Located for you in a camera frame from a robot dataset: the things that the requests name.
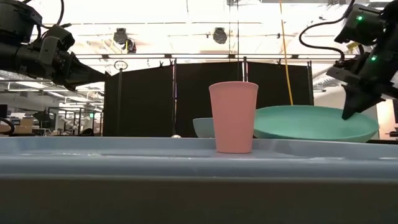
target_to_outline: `cardboard box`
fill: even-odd
[[[20,126],[33,126],[33,118],[23,118],[19,125]]]
[[[15,125],[14,134],[30,134],[33,130],[33,118],[24,118],[21,120],[20,125]],[[6,124],[0,124],[0,132],[10,130],[10,127]]]

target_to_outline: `light blue bowl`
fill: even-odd
[[[215,138],[213,118],[195,118],[193,128],[198,138]]]
[[[272,106],[256,111],[254,135],[269,139],[367,142],[379,124],[363,114],[346,121],[343,110],[321,106]]]

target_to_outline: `black cable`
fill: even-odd
[[[36,25],[37,29],[37,37],[35,41],[39,41],[42,38],[42,28],[39,25]]]
[[[363,48],[362,44],[358,45],[358,49],[359,49],[359,54],[360,55],[365,54],[365,49]]]
[[[57,25],[60,25],[63,19],[63,13],[65,12],[65,4],[63,2],[63,0],[61,0],[61,13],[60,13],[60,17],[57,21]]]
[[[4,122],[4,123],[6,123],[8,126],[10,126],[10,130],[0,132],[0,134],[7,134],[7,135],[8,135],[8,134],[14,133],[14,131],[15,131],[15,126],[14,126],[9,120],[7,120],[6,118],[0,118],[0,121]]]
[[[57,25],[61,24],[64,12],[65,12],[65,3],[63,0],[61,0],[61,13],[60,13],[60,17],[58,18]],[[45,26],[43,24],[41,24],[40,26],[43,28],[46,28],[46,29],[50,29],[50,27]]]
[[[336,24],[338,22],[341,22],[342,20],[344,20],[347,16],[347,14],[349,13],[349,10],[352,8],[353,4],[355,3],[355,0],[351,0],[351,2],[349,3],[348,7],[347,7],[347,11],[343,14],[343,16],[341,18],[339,18],[338,20],[335,21],[330,21],[330,22],[320,22],[318,24],[313,24],[308,26],[307,28],[305,28],[300,35],[298,36],[298,41],[300,41],[300,43],[306,47],[312,48],[312,49],[323,49],[323,50],[333,50],[335,52],[338,52],[340,54],[340,61],[342,62],[345,59],[345,54],[342,50],[337,49],[335,47],[322,47],[322,46],[314,46],[314,45],[310,45],[310,44],[306,44],[303,40],[302,37],[304,35],[304,33],[306,31],[308,31],[311,28],[317,27],[317,26],[323,26],[323,25],[331,25],[331,24]]]

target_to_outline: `pink cup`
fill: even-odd
[[[209,87],[217,152],[251,152],[258,88],[249,82],[222,82]]]

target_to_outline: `cable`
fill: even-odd
[[[39,41],[42,38],[42,29],[40,28],[39,25],[36,25],[36,29],[37,29],[37,37],[35,41]]]
[[[63,2],[63,0],[61,0],[61,13],[60,13],[60,17],[57,21],[57,25],[60,25],[63,19],[63,13],[65,12],[65,3]]]
[[[358,49],[359,49],[359,54],[360,55],[365,54],[365,49],[363,48],[362,44],[358,45]]]
[[[279,9],[280,9],[280,16],[282,17],[282,0],[279,0]],[[293,105],[293,95],[292,95],[292,89],[290,87],[290,78],[289,78],[289,66],[287,65],[285,25],[284,25],[283,17],[280,19],[280,23],[282,24],[282,40],[283,40],[283,43],[284,43],[284,56],[285,56],[285,71],[286,71],[286,80],[287,80],[287,90],[289,91],[290,105]]]
[[[323,50],[333,50],[335,52],[338,52],[340,54],[340,61],[342,62],[345,59],[345,55],[344,52],[340,49],[337,49],[335,47],[322,47],[322,46],[314,46],[314,45],[310,45],[310,44],[306,44],[303,40],[302,37],[304,35],[304,33],[306,31],[308,31],[311,28],[317,27],[317,26],[323,26],[323,25],[331,25],[331,24],[336,24],[338,22],[341,22],[342,20],[344,20],[348,14],[348,11],[352,8],[353,4],[355,3],[355,0],[351,0],[351,2],[349,3],[348,7],[347,7],[347,11],[343,14],[343,16],[341,18],[339,18],[338,20],[335,21],[330,21],[330,22],[320,22],[318,24],[313,24],[308,26],[307,28],[305,28],[300,35],[298,36],[298,41],[300,41],[300,43],[306,47],[312,48],[312,49],[323,49]]]
[[[6,123],[8,126],[10,126],[10,130],[4,131],[4,132],[0,132],[0,134],[6,134],[6,135],[8,135],[8,134],[14,133],[14,131],[15,131],[15,126],[14,126],[9,120],[7,120],[6,118],[0,118],[0,121],[4,122],[4,123]]]
[[[58,21],[57,21],[56,25],[59,26],[61,24],[64,12],[65,12],[65,3],[64,3],[63,0],[61,0],[61,13],[60,13],[60,17],[58,18]],[[50,27],[45,26],[43,24],[40,24],[40,26],[43,27],[43,28],[46,28],[46,29],[50,29]]]

